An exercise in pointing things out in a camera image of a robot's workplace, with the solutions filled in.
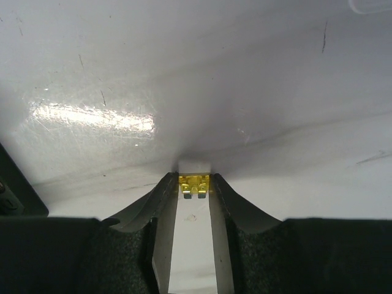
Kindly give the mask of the yellow fuse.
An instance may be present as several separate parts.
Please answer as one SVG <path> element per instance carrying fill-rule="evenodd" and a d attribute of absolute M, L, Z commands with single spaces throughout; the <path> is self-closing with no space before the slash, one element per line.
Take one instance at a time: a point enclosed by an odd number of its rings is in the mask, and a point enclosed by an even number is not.
<path fill-rule="evenodd" d="M 178 183 L 184 199 L 190 200 L 194 195 L 199 199 L 206 198 L 209 192 L 209 174 L 179 175 Z"/>

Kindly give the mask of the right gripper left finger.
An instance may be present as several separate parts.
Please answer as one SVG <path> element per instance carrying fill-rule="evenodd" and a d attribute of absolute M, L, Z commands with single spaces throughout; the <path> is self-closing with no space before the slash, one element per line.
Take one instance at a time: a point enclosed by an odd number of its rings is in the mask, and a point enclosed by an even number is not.
<path fill-rule="evenodd" d="M 102 221 L 88 241 L 77 293 L 168 293 L 178 174 Z"/>

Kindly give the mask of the black fuse box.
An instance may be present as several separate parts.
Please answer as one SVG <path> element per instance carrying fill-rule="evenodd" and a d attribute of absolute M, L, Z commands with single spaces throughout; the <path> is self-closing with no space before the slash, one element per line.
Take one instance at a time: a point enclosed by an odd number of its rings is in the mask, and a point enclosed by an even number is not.
<path fill-rule="evenodd" d="M 1 145 L 1 216 L 47 217 L 47 206 Z"/>

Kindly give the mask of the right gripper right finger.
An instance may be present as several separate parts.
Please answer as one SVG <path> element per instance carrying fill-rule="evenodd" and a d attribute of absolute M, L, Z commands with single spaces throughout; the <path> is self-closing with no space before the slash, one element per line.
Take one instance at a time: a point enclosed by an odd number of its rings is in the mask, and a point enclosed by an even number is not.
<path fill-rule="evenodd" d="M 305 293 L 298 244 L 288 224 L 211 177 L 211 229 L 218 293 Z"/>

